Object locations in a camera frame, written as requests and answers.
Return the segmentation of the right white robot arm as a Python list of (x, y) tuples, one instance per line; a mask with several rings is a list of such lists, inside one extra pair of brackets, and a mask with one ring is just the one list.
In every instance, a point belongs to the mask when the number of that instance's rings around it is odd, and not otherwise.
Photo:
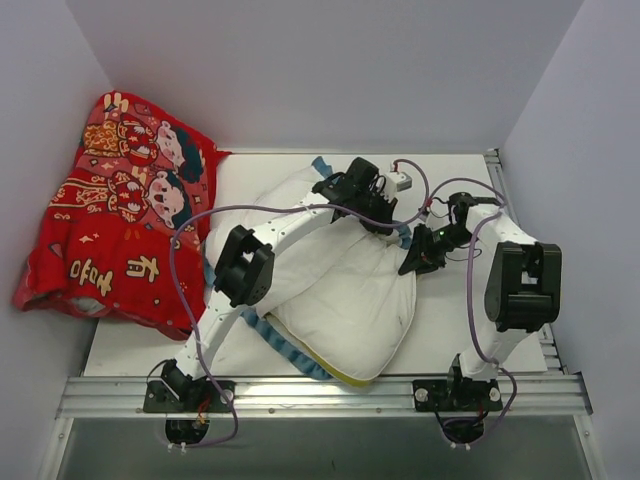
[(493, 255), (484, 293), (489, 323), (475, 327), (473, 257), (467, 259), (466, 302), (471, 346), (452, 362), (443, 385), (446, 402), (465, 409), (479, 392), (492, 389), (499, 368), (519, 344), (560, 311), (562, 251), (526, 234), (503, 212), (496, 198), (453, 194), (448, 202), (449, 224), (432, 230), (414, 228), (412, 243), (398, 274), (435, 272), (446, 266), (446, 255), (467, 244), (481, 243)]

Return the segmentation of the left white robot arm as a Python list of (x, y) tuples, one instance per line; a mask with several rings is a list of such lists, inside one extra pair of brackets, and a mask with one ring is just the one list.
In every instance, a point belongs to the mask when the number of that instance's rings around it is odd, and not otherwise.
[(213, 292), (200, 317), (184, 297), (180, 300), (192, 323), (192, 332), (162, 369), (167, 400), (180, 411), (201, 402), (209, 366), (235, 320), (269, 292), (276, 258), (306, 235), (352, 215), (370, 232), (390, 234), (396, 195), (411, 187), (411, 179), (398, 171), (380, 172), (357, 157), (345, 172), (336, 172), (311, 187), (294, 207), (266, 207), (275, 213), (253, 228), (235, 226), (228, 234), (214, 268)]

